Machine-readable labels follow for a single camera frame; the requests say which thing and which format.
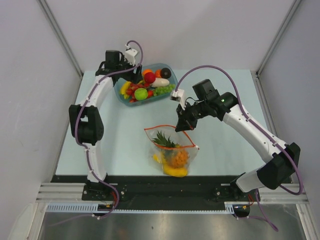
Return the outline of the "clear zip top bag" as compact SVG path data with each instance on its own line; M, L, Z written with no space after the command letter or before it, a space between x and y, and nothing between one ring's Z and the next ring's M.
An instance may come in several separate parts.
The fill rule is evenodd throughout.
M152 159L161 165L165 175L183 178L189 173L189 165L199 151L185 131L176 132L176 127L162 124L144 129L153 144Z

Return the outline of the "green toy leafy vegetable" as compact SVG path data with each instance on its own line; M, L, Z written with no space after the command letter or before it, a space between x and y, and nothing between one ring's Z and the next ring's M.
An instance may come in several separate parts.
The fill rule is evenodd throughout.
M171 140L164 132L157 131L156 137L152 139L163 157L163 163L172 168L185 167L189 160L189 154L184 147Z

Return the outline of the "orange yellow toy mango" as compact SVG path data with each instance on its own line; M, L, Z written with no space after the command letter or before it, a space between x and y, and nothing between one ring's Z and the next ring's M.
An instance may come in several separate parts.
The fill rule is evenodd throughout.
M183 178L188 175L188 169L185 167L173 168L169 165L164 165L163 166L163 173L168 176L172 176L172 177L176 177L176 178Z

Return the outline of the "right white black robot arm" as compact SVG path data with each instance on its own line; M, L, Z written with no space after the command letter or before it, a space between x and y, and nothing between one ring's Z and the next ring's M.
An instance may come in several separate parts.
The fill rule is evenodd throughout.
M296 143L287 144L267 131L252 118L236 96L230 92L219 94L209 79L192 88L198 98L194 104L187 102L182 89L173 90L170 94L171 100L179 103L176 132L194 130L198 120L204 117L218 118L236 130L265 163L241 174L231 183L230 194L235 200L242 201L250 191L262 187L275 190L296 172L301 153Z

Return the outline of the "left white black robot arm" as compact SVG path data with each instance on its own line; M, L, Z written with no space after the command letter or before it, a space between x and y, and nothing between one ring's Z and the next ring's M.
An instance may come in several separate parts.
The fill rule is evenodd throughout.
M105 170L100 141L104 135L104 124L100 107L107 94L123 79L130 84L142 80L142 64L136 62L138 51L128 47L124 53L107 50L103 61L95 73L92 87L79 104L72 104L69 109L71 134L76 143L84 148L88 166L87 179L92 183L105 180Z

